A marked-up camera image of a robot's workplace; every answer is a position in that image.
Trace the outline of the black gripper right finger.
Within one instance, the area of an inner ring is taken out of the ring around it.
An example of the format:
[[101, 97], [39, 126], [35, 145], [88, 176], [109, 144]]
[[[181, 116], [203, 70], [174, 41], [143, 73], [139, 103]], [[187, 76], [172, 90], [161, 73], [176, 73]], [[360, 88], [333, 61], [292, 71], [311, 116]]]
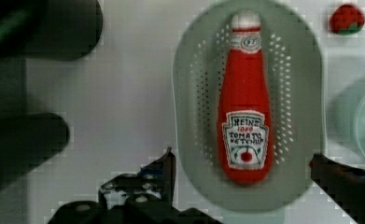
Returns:
[[309, 162], [311, 178], [357, 224], [365, 224], [365, 170], [316, 153]]

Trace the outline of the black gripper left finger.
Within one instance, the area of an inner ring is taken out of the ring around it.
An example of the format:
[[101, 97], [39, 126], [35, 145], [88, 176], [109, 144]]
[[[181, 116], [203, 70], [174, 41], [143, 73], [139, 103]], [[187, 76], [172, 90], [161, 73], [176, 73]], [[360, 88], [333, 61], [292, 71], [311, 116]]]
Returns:
[[172, 149], [139, 172], [117, 175], [98, 200], [62, 205], [48, 224], [221, 224], [196, 208], [173, 207], [176, 159]]

